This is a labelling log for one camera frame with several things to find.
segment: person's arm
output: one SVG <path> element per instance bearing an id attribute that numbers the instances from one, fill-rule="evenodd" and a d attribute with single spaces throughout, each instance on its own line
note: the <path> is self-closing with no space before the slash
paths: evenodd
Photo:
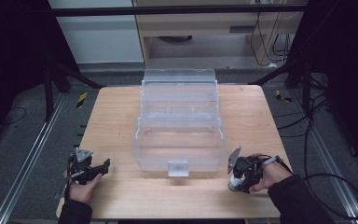
<path id="1" fill-rule="evenodd" d="M 92 208 L 75 200 L 68 200 L 62 206 L 58 224 L 89 224 L 92 217 Z"/>
<path id="2" fill-rule="evenodd" d="M 276 161 L 264 165 L 263 171 L 263 178 L 250 191 L 268 189 L 269 197 L 281 213 L 282 224 L 334 223 L 299 175 L 292 175 Z"/>
<path id="3" fill-rule="evenodd" d="M 268 195 L 281 213 L 282 224 L 334 223 L 299 175 L 272 185 Z"/>
<path id="4" fill-rule="evenodd" d="M 87 185 L 71 184 L 69 200 L 62 206 L 58 224 L 89 224 L 92 208 L 89 206 L 91 194 L 103 175 L 98 174 Z"/>

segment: aluminum rail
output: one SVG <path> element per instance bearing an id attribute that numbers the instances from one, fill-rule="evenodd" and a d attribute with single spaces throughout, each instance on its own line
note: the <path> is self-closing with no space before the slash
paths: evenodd
<path id="1" fill-rule="evenodd" d="M 95 7 L 95 8 L 53 8 L 31 10 L 28 14 L 55 17 L 124 16 L 156 14 L 194 13 L 235 13 L 235 12 L 296 12 L 305 11 L 307 4 L 267 4 L 267 5 L 205 5 L 171 7 Z"/>
<path id="2" fill-rule="evenodd" d="M 293 90 L 289 90 L 289 91 L 291 95 L 294 96 L 293 98 L 297 108 L 300 110 L 300 112 L 303 112 L 305 114 L 303 107 L 301 106 L 300 103 L 301 97 L 299 96 L 299 93 Z M 309 122 L 307 120 L 304 120 L 304 122 L 308 126 Z M 318 152 L 319 158 L 322 160 L 324 169 L 330 174 L 344 176 L 341 173 L 338 166 L 336 165 L 333 157 L 329 153 L 327 146 L 325 145 L 324 140 L 319 134 L 318 129 L 316 128 L 315 125 L 313 125 L 312 129 L 310 130 L 310 137 L 313 140 L 313 144 L 315 145 L 315 149 Z M 348 216 L 358 217 L 358 202 L 350 186 L 345 182 L 338 181 L 335 178 L 332 179 L 331 181 Z M 358 224 L 358 220 L 352 220 L 351 223 Z"/>
<path id="3" fill-rule="evenodd" d="M 22 190 L 25 187 L 28 177 L 34 168 L 34 165 L 36 164 L 37 158 L 39 157 L 39 154 L 48 139 L 48 135 L 50 134 L 50 131 L 58 115 L 61 112 L 62 103 L 64 99 L 65 95 L 60 93 L 59 99 L 57 99 L 57 103 L 55 105 L 55 112 L 53 113 L 51 119 L 44 123 L 39 135 L 34 141 L 34 145 L 32 146 L 28 157 L 26 158 L 24 164 L 19 171 L 19 174 L 16 177 L 16 180 L 14 181 L 9 192 L 7 193 L 6 198 L 0 205 L 0 224 L 7 223 L 10 214 L 13 211 L 13 208 L 16 205 L 17 200 L 19 199 Z"/>

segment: black cable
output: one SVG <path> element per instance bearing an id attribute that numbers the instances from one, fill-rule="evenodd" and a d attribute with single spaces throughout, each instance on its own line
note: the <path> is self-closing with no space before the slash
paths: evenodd
<path id="1" fill-rule="evenodd" d="M 24 107 L 17 106 L 17 107 L 12 107 L 12 108 L 10 108 L 10 110 L 13 110 L 13 109 L 21 109 L 22 111 L 24 111 L 24 114 L 21 116 L 21 118 L 16 119 L 16 120 L 11 121 L 11 122 L 3 123 L 2 125 L 9 125 L 9 124 L 17 123 L 17 122 L 19 122 L 20 120 L 22 120 L 22 119 L 27 115 L 27 110 L 26 110 Z"/>
<path id="2" fill-rule="evenodd" d="M 323 80 L 319 80 L 318 78 L 316 78 L 314 76 L 310 76 L 310 79 L 314 83 L 314 85 L 317 86 L 318 89 L 327 91 L 328 86 L 326 84 L 324 84 Z"/>
<path id="3" fill-rule="evenodd" d="M 272 44 L 272 52 L 274 55 L 278 57 L 282 57 L 281 61 L 283 64 L 287 61 L 287 56 L 289 55 L 289 49 L 290 49 L 290 35 L 286 35 L 285 41 L 284 41 L 284 48 L 283 49 L 275 49 L 276 43 L 278 41 L 278 38 L 281 39 L 280 35 L 276 35 L 274 43 Z"/>
<path id="4" fill-rule="evenodd" d="M 288 55 L 286 61 L 289 62 L 289 64 L 285 64 L 286 66 L 282 66 L 277 68 L 275 71 L 271 72 L 270 74 L 261 77 L 260 79 L 250 82 L 250 85 L 263 85 L 264 83 L 266 83 L 267 81 L 269 81 L 272 78 L 275 78 L 276 76 L 280 75 L 283 72 L 286 72 L 286 70 L 290 67 L 292 67 L 295 63 L 298 63 L 298 60 L 296 60 L 296 55 L 305 47 L 308 46 L 309 42 L 312 40 L 312 38 L 315 36 L 315 34 L 321 29 L 321 27 L 326 23 L 327 19 L 333 14 L 334 10 L 336 9 L 338 3 L 340 0 L 337 0 L 335 2 L 335 4 L 331 7 L 331 10 L 327 13 L 327 15 L 323 18 L 323 20 L 316 26 L 316 28 L 312 31 L 312 33 L 310 33 L 309 35 L 307 35 L 307 38 L 302 41 L 302 44 L 299 45 L 298 48 L 296 48 L 295 51 L 291 51 L 291 54 Z"/>
<path id="5" fill-rule="evenodd" d="M 306 116 L 302 117 L 301 119 L 298 119 L 298 120 L 296 120 L 296 121 L 294 121 L 294 122 L 292 122 L 292 123 L 290 123 L 290 124 L 287 124 L 287 125 L 284 125 L 284 126 L 282 126 L 282 127 L 277 128 L 277 130 L 281 130 L 281 129 L 285 129 L 285 128 L 292 127 L 292 126 L 298 124 L 301 120 L 306 119 L 307 117 L 308 117 L 308 116 L 306 115 Z"/>
<path id="6" fill-rule="evenodd" d="M 308 160 L 307 160 L 307 154 L 308 154 L 308 135 L 309 135 L 309 132 L 312 128 L 312 125 L 313 125 L 313 113 L 315 112 L 316 109 L 320 108 L 321 106 L 323 105 L 326 105 L 326 100 L 324 101 L 321 101 L 319 104 L 317 105 L 314 105 L 315 102 L 316 102 L 316 99 L 319 98 L 320 96 L 323 96 L 323 94 L 319 95 L 318 97 L 315 98 L 315 100 L 312 102 L 311 104 L 311 113 L 310 113 L 310 116 L 309 116 L 309 119 L 310 119 L 310 122 L 308 124 L 308 127 L 307 127 L 307 130 L 306 130 L 306 134 L 305 134 L 305 137 L 304 137 L 304 173 L 305 173 L 305 177 L 303 178 L 306 182 L 307 182 L 307 185 L 310 189 L 310 193 L 315 197 L 315 199 L 322 205 L 324 206 L 326 209 L 328 209 L 330 212 L 336 214 L 337 216 L 339 217 L 343 217 L 343 218 L 346 218 L 346 219 L 350 219 L 350 220 L 358 220 L 358 217 L 349 217 L 348 215 L 342 215 L 341 213 L 339 213 L 337 210 L 331 208 L 330 206 L 328 206 L 326 203 L 324 203 L 318 196 L 317 194 L 315 193 L 315 191 L 313 190 L 313 187 L 310 183 L 310 178 L 312 177 L 315 177 L 315 176 L 318 176 L 318 175 L 329 175 L 329 176 L 332 176 L 332 177 L 335 177 L 335 178 L 338 178 L 342 181 L 345 181 L 346 183 L 348 183 L 353 189 L 355 189 L 355 191 L 358 193 L 358 188 L 356 188 L 350 181 L 344 179 L 343 177 L 341 176 L 338 176 L 338 175 L 332 175 L 332 174 L 323 174 L 323 173 L 320 173 L 320 174 L 314 174 L 314 175 L 309 175 L 308 174 Z"/>
<path id="7" fill-rule="evenodd" d="M 290 115 L 295 115 L 295 114 L 304 114 L 302 112 L 296 112 L 296 113 L 288 113 L 288 114 L 282 114 L 282 115 L 275 115 L 272 116 L 273 118 L 281 118 L 281 117 L 286 117 L 286 116 L 290 116 Z"/>
<path id="8" fill-rule="evenodd" d="M 258 33 L 260 34 L 260 39 L 261 39 L 261 43 L 263 44 L 264 53 L 266 54 L 267 58 L 268 58 L 270 61 L 272 61 L 273 63 L 279 62 L 280 60 L 271 59 L 271 58 L 269 57 L 269 54 L 267 53 L 267 47 L 266 47 L 266 44 L 264 43 L 263 36 L 261 35 L 261 30 L 260 30 L 259 21 L 260 21 L 260 12 L 257 13 L 257 20 L 255 21 L 255 28 L 254 28 L 254 30 L 252 31 L 252 35 L 251 35 L 251 47 L 252 47 L 252 51 L 254 52 L 254 55 L 256 55 L 256 53 L 255 53 L 255 48 L 254 48 L 254 45 L 253 45 L 253 36 L 254 36 L 256 27 L 258 27 Z M 267 66 L 267 65 L 268 65 L 268 64 L 262 64 L 262 63 L 260 63 L 257 59 L 256 59 L 256 62 L 257 62 L 259 65 L 261 65 L 261 66 Z"/>
<path id="9" fill-rule="evenodd" d="M 71 180 L 71 166 L 72 166 L 72 162 L 75 159 L 75 155 L 71 155 L 68 159 L 68 162 L 66 163 L 66 188 L 65 188 L 65 193 L 64 193 L 64 199 L 67 202 L 69 200 L 69 190 L 71 188 L 72 185 L 72 180 Z"/>
<path id="10" fill-rule="evenodd" d="M 304 136 L 304 135 L 305 135 L 305 133 L 298 134 L 298 135 L 280 135 L 280 137 L 292 138 L 292 137 L 302 137 L 302 136 Z"/>
<path id="11" fill-rule="evenodd" d="M 320 73 L 320 74 L 321 74 L 321 78 L 322 78 L 322 83 L 324 83 L 324 85 L 328 87 L 328 78 L 327 78 L 327 84 L 325 84 L 326 81 L 324 81 L 324 77 L 327 77 L 327 75 L 325 73 Z"/>
<path id="12" fill-rule="evenodd" d="M 253 162 L 249 163 L 247 166 L 244 166 L 244 167 L 241 169 L 241 173 L 245 173 L 245 170 L 249 169 L 249 167 L 251 167 L 251 166 L 253 166 L 253 165 L 255 165 L 255 164 L 258 164 L 258 163 L 261 162 L 261 161 L 266 161 L 266 160 L 268 160 L 269 158 L 271 158 L 271 157 L 268 156 L 268 155 L 259 155 L 259 156 L 257 156 L 257 157 L 260 157 L 260 156 L 264 156 L 264 157 L 266 157 L 266 158 L 262 158 L 262 159 L 259 159 L 259 160 L 257 160 L 257 161 L 253 161 Z"/>

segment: cable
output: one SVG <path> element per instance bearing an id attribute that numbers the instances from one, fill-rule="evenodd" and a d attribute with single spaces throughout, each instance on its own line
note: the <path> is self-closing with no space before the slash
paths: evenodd
<path id="1" fill-rule="evenodd" d="M 12 108 L 10 108 L 10 110 L 13 110 L 13 109 L 21 109 L 21 110 L 24 111 L 24 114 L 21 116 L 21 118 L 16 119 L 16 120 L 11 121 L 11 122 L 3 123 L 2 125 L 9 125 L 9 124 L 17 123 L 17 122 L 19 122 L 21 119 L 23 119 L 23 118 L 27 115 L 27 110 L 26 110 L 25 108 L 23 108 L 23 107 L 18 106 L 18 107 L 12 107 Z"/>
<path id="2" fill-rule="evenodd" d="M 298 134 L 298 135 L 280 135 L 281 138 L 291 138 L 291 137 L 302 137 L 304 136 L 305 133 L 302 133 L 302 134 Z"/>
<path id="3" fill-rule="evenodd" d="M 284 20 L 290 20 L 292 19 L 295 15 L 297 15 L 298 12 L 296 12 L 295 14 L 291 15 L 290 17 L 286 17 L 286 18 L 283 18 Z"/>
<path id="4" fill-rule="evenodd" d="M 318 103 L 317 105 L 315 105 L 315 102 L 318 98 L 324 96 L 324 93 L 318 95 L 317 97 L 315 97 L 315 99 L 313 99 L 312 101 L 312 104 L 311 104 L 311 113 L 309 116 L 306 116 L 307 119 L 309 119 L 309 123 L 308 123 L 308 126 L 307 126 L 307 130 L 305 131 L 304 134 L 301 134 L 299 136 L 305 136 L 304 138 L 304 173 L 305 173 L 305 177 L 303 178 L 304 181 L 306 181 L 309 189 L 310 189 L 310 193 L 315 197 L 315 199 L 322 205 L 324 206 L 327 210 L 329 210 L 330 212 L 336 214 L 337 216 L 339 217 L 342 217 L 342 218 L 345 218 L 345 219 L 349 219 L 349 220 L 358 220 L 358 217 L 349 217 L 348 215 L 343 215 L 341 213 L 339 213 L 337 210 L 331 208 L 330 206 L 328 206 L 326 203 L 323 202 L 323 200 L 321 200 L 316 192 L 314 191 L 313 187 L 312 187 L 312 184 L 310 183 L 310 179 L 311 178 L 314 178 L 315 176 L 330 176 L 330 177 L 334 177 L 334 178 L 337 178 L 341 181 L 344 181 L 346 182 L 352 189 L 354 189 L 356 191 L 356 193 L 358 194 L 358 188 L 356 188 L 350 181 L 348 181 L 347 179 L 341 177 L 341 176 L 338 176 L 338 175 L 332 175 L 332 174 L 325 174 L 325 173 L 320 173 L 320 174 L 314 174 L 314 175 L 309 175 L 308 173 L 308 159 L 307 159 L 307 155 L 308 155 L 308 136 L 309 136 L 309 133 L 310 133 L 310 130 L 313 126 L 313 114 L 317 111 L 320 110 L 321 107 L 325 106 L 325 105 L 328 105 L 328 102 L 327 100 L 323 100 L 321 101 L 320 103 Z"/>
<path id="5" fill-rule="evenodd" d="M 284 71 L 286 71 L 288 68 L 291 68 L 294 64 L 298 63 L 299 60 L 296 59 L 296 55 L 302 51 L 303 48 L 307 47 L 309 42 L 312 40 L 312 38 L 314 38 L 315 34 L 321 30 L 321 27 L 326 23 L 327 19 L 330 18 L 330 16 L 333 14 L 334 10 L 336 9 L 336 7 L 338 6 L 338 3 L 340 2 L 340 0 L 337 0 L 335 2 L 335 4 L 331 7 L 331 10 L 327 13 L 327 15 L 322 19 L 322 21 L 317 24 L 316 28 L 313 29 L 313 31 L 307 35 L 305 37 L 305 40 L 302 41 L 302 43 L 299 44 L 299 47 L 296 48 L 295 50 L 291 50 L 290 55 L 288 55 L 287 57 L 287 62 L 284 66 L 277 68 L 275 71 L 271 72 L 270 74 L 261 77 L 260 79 L 250 82 L 250 85 L 263 85 L 264 83 L 266 83 L 267 81 L 269 81 L 272 78 L 275 78 L 276 76 L 280 75 L 281 73 L 283 73 Z"/>
<path id="6" fill-rule="evenodd" d="M 283 115 L 275 115 L 275 116 L 273 116 L 273 118 L 281 118 L 281 117 L 290 116 L 290 115 L 295 115 L 295 114 L 304 114 L 304 113 L 302 113 L 302 112 L 296 112 L 296 113 L 289 113 L 289 114 L 283 114 Z"/>
<path id="7" fill-rule="evenodd" d="M 290 123 L 290 124 L 284 125 L 284 126 L 279 127 L 279 128 L 277 128 L 277 129 L 278 129 L 278 130 L 281 130 L 281 129 L 285 129 L 285 128 L 292 127 L 292 126 L 294 126 L 294 125 L 298 124 L 301 120 L 306 119 L 307 117 L 308 117 L 308 116 L 306 115 L 306 116 L 302 117 L 301 119 L 296 120 L 296 121 L 295 121 L 295 122 L 293 122 L 293 123 Z"/>
<path id="8" fill-rule="evenodd" d="M 287 56 L 289 55 L 289 49 L 290 49 L 290 35 L 286 35 L 285 41 L 284 41 L 284 48 L 283 49 L 275 49 L 275 46 L 277 44 L 278 38 L 281 42 L 281 35 L 276 35 L 274 43 L 272 44 L 272 53 L 275 56 L 282 57 L 281 61 L 283 64 L 285 64 L 285 61 L 287 60 Z"/>
<path id="9" fill-rule="evenodd" d="M 257 157 L 261 157 L 261 156 L 264 156 L 264 157 L 266 157 L 266 158 L 259 159 L 259 160 L 257 160 L 257 161 L 253 161 L 253 162 L 249 163 L 247 166 L 242 167 L 241 173 L 244 173 L 245 170 L 248 170 L 248 169 L 249 169 L 249 167 L 251 167 L 251 166 L 253 166 L 253 165 L 255 165 L 255 164 L 258 164 L 258 163 L 261 162 L 261 161 L 266 161 L 266 160 L 268 160 L 269 158 L 271 158 L 271 157 L 268 156 L 268 155 L 259 155 L 259 156 L 257 156 Z"/>
<path id="10" fill-rule="evenodd" d="M 72 162 L 74 161 L 75 156 L 71 155 L 68 159 L 68 162 L 66 163 L 66 188 L 65 188 L 65 193 L 64 193 L 64 199 L 67 202 L 69 200 L 69 190 L 71 188 L 71 185 L 73 183 L 72 179 L 71 179 L 71 166 L 72 166 Z"/>
<path id="11" fill-rule="evenodd" d="M 263 44 L 264 53 L 266 54 L 267 58 L 268 58 L 270 61 L 272 61 L 273 63 L 280 62 L 281 60 L 271 59 L 271 58 L 269 57 L 269 54 L 267 53 L 266 44 L 264 43 L 263 36 L 261 35 L 261 30 L 260 30 L 259 21 L 260 21 L 260 12 L 257 13 L 257 20 L 256 20 L 256 22 L 255 22 L 255 28 L 254 28 L 254 30 L 252 31 L 252 35 L 251 35 L 251 47 L 252 47 L 252 51 L 254 52 L 254 55 L 256 55 L 256 53 L 255 53 L 255 48 L 254 48 L 254 45 L 253 45 L 253 37 L 254 37 L 254 34 L 255 34 L 256 27 L 258 27 L 258 33 L 260 34 L 261 43 Z M 257 62 L 259 65 L 261 65 L 261 66 L 267 66 L 267 65 L 268 65 L 268 64 L 262 64 L 262 63 L 260 63 L 257 59 L 256 59 L 256 62 Z"/>
<path id="12" fill-rule="evenodd" d="M 324 79 L 322 76 L 322 80 L 319 80 L 317 77 L 314 76 L 310 76 L 311 81 L 313 82 L 313 84 L 316 86 L 316 88 L 326 91 L 328 86 L 326 84 L 324 84 Z"/>

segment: wire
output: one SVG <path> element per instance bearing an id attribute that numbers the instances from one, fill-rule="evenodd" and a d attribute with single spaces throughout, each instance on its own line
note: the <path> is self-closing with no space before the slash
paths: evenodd
<path id="1" fill-rule="evenodd" d="M 71 185 L 73 183 L 72 181 L 72 177 L 71 177 L 71 166 L 72 166 L 72 162 L 75 159 L 75 155 L 71 155 L 68 159 L 68 162 L 66 163 L 66 188 L 65 188 L 65 193 L 64 193 L 64 199 L 65 201 L 69 200 L 69 190 L 71 188 Z"/>
<path id="2" fill-rule="evenodd" d="M 264 39 L 263 39 L 263 36 L 262 36 L 262 34 L 261 34 L 259 22 L 260 22 L 260 12 L 257 13 L 257 20 L 255 21 L 255 28 L 254 28 L 254 30 L 252 31 L 252 35 L 251 35 L 251 47 L 252 47 L 252 51 L 254 52 L 254 55 L 256 55 L 256 53 L 255 53 L 255 48 L 254 48 L 254 45 L 253 45 L 253 37 L 254 37 L 254 34 L 255 34 L 256 27 L 257 27 L 257 28 L 258 28 L 258 33 L 260 34 L 261 43 L 262 43 L 262 45 L 263 45 L 263 50 L 264 50 L 264 53 L 266 54 L 267 58 L 268 58 L 270 61 L 272 61 L 273 63 L 280 62 L 281 60 L 271 59 L 271 58 L 269 57 L 269 54 L 267 53 L 266 44 L 265 44 Z M 259 65 L 261 65 L 261 66 L 267 66 L 267 65 L 268 65 L 268 64 L 262 64 L 262 63 L 260 63 L 257 59 L 256 59 L 256 62 L 257 62 Z"/>
<path id="3" fill-rule="evenodd" d="M 21 118 L 16 119 L 16 120 L 11 121 L 11 122 L 3 123 L 2 125 L 9 125 L 9 124 L 17 123 L 17 122 L 19 122 L 20 120 L 22 120 L 22 119 L 27 115 L 27 110 L 26 110 L 24 107 L 18 106 L 18 107 L 12 107 L 12 108 L 10 108 L 10 110 L 13 110 L 13 109 L 21 109 L 21 110 L 24 111 L 24 114 L 21 116 Z"/>
<path id="4" fill-rule="evenodd" d="M 298 134 L 298 135 L 280 135 L 280 137 L 292 138 L 292 137 L 302 137 L 304 135 L 305 135 L 305 133 Z"/>
<path id="5" fill-rule="evenodd" d="M 291 15 L 290 17 L 286 17 L 286 18 L 283 18 L 284 20 L 290 20 L 292 19 L 295 15 L 297 15 L 298 12 L 296 12 L 295 14 Z"/>
<path id="6" fill-rule="evenodd" d="M 283 49 L 275 49 L 276 47 L 276 44 L 277 44 L 277 41 L 278 39 L 280 39 L 280 42 L 281 41 L 281 35 L 276 35 L 275 36 L 275 40 L 274 40 L 274 43 L 272 44 L 272 53 L 278 57 L 283 57 L 283 60 L 285 58 L 287 58 L 288 54 L 289 54 L 289 49 L 290 49 L 290 35 L 286 35 L 286 38 L 285 38 L 285 43 L 284 43 L 284 48 Z"/>
<path id="7" fill-rule="evenodd" d="M 273 116 L 273 118 L 281 118 L 281 117 L 290 116 L 290 115 L 295 115 L 295 114 L 304 114 L 304 113 L 302 113 L 302 112 L 297 112 L 297 113 L 289 113 L 289 114 L 283 114 L 283 115 L 275 115 L 275 116 Z"/>
<path id="8" fill-rule="evenodd" d="M 338 175 L 332 175 L 332 174 L 325 174 L 325 173 L 320 173 L 320 174 L 314 174 L 314 175 L 309 175 L 308 173 L 308 158 L 307 158 L 307 155 L 308 155 L 308 137 L 309 137 L 309 133 L 310 133 L 310 130 L 313 126 L 313 114 L 317 111 L 320 110 L 321 107 L 325 106 L 325 105 L 328 105 L 328 102 L 327 100 L 322 100 L 320 103 L 318 103 L 317 105 L 315 105 L 315 102 L 318 98 L 324 96 L 324 93 L 318 95 L 317 97 L 315 97 L 315 99 L 313 99 L 312 101 L 312 104 L 311 104 L 311 113 L 308 115 L 308 116 L 305 116 L 299 120 L 303 120 L 304 118 L 307 118 L 309 119 L 309 123 L 307 125 L 307 130 L 305 131 L 304 134 L 301 134 L 301 135 L 296 135 L 296 136 L 305 136 L 304 137 L 304 173 L 305 173 L 305 177 L 303 178 L 303 180 L 305 180 L 307 182 L 307 185 L 310 189 L 310 193 L 315 197 L 315 199 L 322 205 L 324 206 L 327 210 L 329 210 L 330 212 L 336 214 L 337 216 L 339 217 L 343 217 L 345 219 L 349 219 L 349 220 L 358 220 L 358 217 L 349 217 L 347 215 L 343 215 L 341 213 L 339 213 L 337 210 L 333 209 L 332 207 L 328 206 L 325 202 L 323 202 L 323 200 L 321 200 L 316 192 L 314 191 L 313 187 L 312 187 L 312 184 L 310 183 L 310 179 L 311 178 L 314 178 L 315 176 L 330 176 L 330 177 L 334 177 L 334 178 L 337 178 L 341 181 L 344 181 L 346 182 L 352 189 L 354 189 L 356 191 L 356 193 L 358 194 L 358 188 L 356 188 L 350 181 L 348 181 L 347 179 L 341 177 L 341 176 L 338 176 Z M 295 123 L 298 123 L 298 121 L 295 121 L 294 123 L 292 124 L 289 124 L 289 125 L 286 125 L 285 127 L 290 127 L 290 126 L 293 126 Z"/>
<path id="9" fill-rule="evenodd" d="M 284 125 L 284 126 L 279 127 L 279 128 L 277 128 L 277 129 L 278 129 L 278 130 L 281 130 L 281 129 L 285 129 L 285 128 L 292 127 L 292 126 L 294 126 L 294 125 L 298 124 L 301 120 L 306 119 L 307 117 L 308 117 L 308 116 L 306 115 L 306 116 L 302 117 L 301 119 L 298 119 L 298 120 L 294 121 L 293 123 L 290 123 L 290 124 Z"/>
<path id="10" fill-rule="evenodd" d="M 271 158 L 271 157 L 268 156 L 268 155 L 259 155 L 259 156 L 257 156 L 257 157 L 260 157 L 260 156 L 264 156 L 264 157 L 266 157 L 266 158 L 262 158 L 262 159 L 259 159 L 259 160 L 257 160 L 257 161 L 253 161 L 253 162 L 249 163 L 247 166 L 242 167 L 241 173 L 244 173 L 245 170 L 249 169 L 249 167 L 251 167 L 251 166 L 253 166 L 253 165 L 255 165 L 255 164 L 258 164 L 258 163 L 261 162 L 261 161 L 266 161 L 266 160 L 268 160 L 269 158 Z"/>
<path id="11" fill-rule="evenodd" d="M 317 89 L 320 89 L 320 90 L 323 90 L 323 91 L 327 90 L 328 85 L 326 85 L 324 83 L 324 76 L 323 75 L 322 75 L 322 80 L 319 80 L 319 78 L 317 78 L 317 77 L 315 77 L 313 75 L 310 76 L 310 79 L 312 81 L 312 84 L 315 85 L 315 87 Z"/>

